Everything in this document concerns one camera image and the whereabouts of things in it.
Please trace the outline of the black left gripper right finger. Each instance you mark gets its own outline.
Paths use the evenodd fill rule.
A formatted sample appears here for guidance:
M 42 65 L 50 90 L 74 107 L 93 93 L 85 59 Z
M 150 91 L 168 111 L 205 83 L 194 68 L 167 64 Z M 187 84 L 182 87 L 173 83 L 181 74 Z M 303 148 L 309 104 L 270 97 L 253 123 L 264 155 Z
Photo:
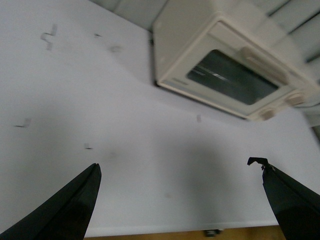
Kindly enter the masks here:
M 263 188 L 270 207 L 287 240 L 320 238 L 320 195 L 283 171 L 266 158 L 250 157 L 247 164 L 261 165 Z

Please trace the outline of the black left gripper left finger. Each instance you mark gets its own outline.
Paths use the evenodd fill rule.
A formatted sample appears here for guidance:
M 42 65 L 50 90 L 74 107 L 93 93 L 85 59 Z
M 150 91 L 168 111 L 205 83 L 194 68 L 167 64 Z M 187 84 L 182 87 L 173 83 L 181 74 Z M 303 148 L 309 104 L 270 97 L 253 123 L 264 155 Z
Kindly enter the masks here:
M 102 173 L 93 163 L 42 205 L 0 234 L 2 240 L 83 240 Z

